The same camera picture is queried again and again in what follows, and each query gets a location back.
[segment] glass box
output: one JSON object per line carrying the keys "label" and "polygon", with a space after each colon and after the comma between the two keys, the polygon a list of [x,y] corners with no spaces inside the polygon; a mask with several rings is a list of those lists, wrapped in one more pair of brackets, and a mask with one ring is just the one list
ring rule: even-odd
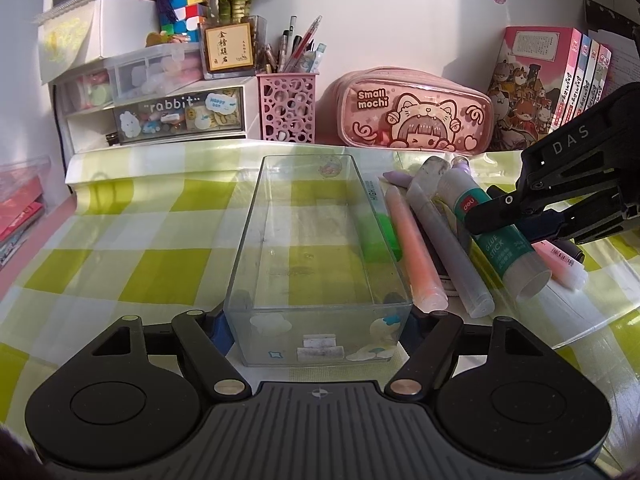
{"label": "glass box", "polygon": [[266,156],[225,298],[245,364],[388,360],[411,306],[353,158]]}

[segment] cartoon girl print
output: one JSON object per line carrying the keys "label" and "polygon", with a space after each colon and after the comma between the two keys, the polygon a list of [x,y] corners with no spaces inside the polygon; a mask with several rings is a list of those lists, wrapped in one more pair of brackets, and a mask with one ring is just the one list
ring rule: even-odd
{"label": "cartoon girl print", "polygon": [[[396,110],[388,113],[386,122],[391,124],[390,148],[455,152],[456,134],[462,129],[455,101],[421,103],[412,94],[400,96]],[[463,146],[470,151],[477,143],[467,136]]]}

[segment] cloud sticker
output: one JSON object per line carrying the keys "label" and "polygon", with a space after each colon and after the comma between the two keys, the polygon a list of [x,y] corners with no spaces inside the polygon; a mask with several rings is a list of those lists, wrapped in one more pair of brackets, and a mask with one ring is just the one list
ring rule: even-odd
{"label": "cloud sticker", "polygon": [[129,139],[137,137],[142,131],[142,128],[140,128],[140,121],[129,111],[120,114],[120,129]]}
{"label": "cloud sticker", "polygon": [[249,323],[256,327],[258,334],[265,337],[277,337],[288,332],[292,327],[292,324],[277,312],[256,314],[251,317]]}
{"label": "cloud sticker", "polygon": [[369,333],[374,341],[395,341],[398,338],[398,330],[400,329],[400,316],[381,317],[371,323]]}
{"label": "cloud sticker", "polygon": [[395,345],[367,345],[355,354],[347,355],[348,361],[369,361],[372,359],[389,359],[396,353]]}
{"label": "cloud sticker", "polygon": [[204,101],[207,110],[218,112],[219,114],[229,115],[238,108],[238,99],[224,94],[211,93],[207,95]]}

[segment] transparent plastic container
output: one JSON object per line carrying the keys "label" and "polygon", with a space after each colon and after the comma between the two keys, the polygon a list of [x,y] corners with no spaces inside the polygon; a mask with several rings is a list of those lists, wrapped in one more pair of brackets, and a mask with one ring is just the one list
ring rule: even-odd
{"label": "transparent plastic container", "polygon": [[245,364],[388,360],[411,306],[353,158],[266,156],[225,298]]}
{"label": "transparent plastic container", "polygon": [[167,43],[104,60],[113,103],[164,97],[203,79],[199,43]]}
{"label": "transparent plastic container", "polygon": [[244,129],[244,89],[238,86],[172,94],[114,109],[121,144],[203,132]]}

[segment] glue stick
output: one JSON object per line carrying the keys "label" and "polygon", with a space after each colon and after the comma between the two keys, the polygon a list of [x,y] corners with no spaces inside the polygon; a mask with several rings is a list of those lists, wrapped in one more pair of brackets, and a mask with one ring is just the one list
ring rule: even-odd
{"label": "glue stick", "polygon": [[[473,177],[459,168],[451,168],[441,177],[437,193],[460,221],[471,208],[491,200]],[[542,258],[513,225],[474,236],[474,240],[517,301],[533,298],[551,278]]]}

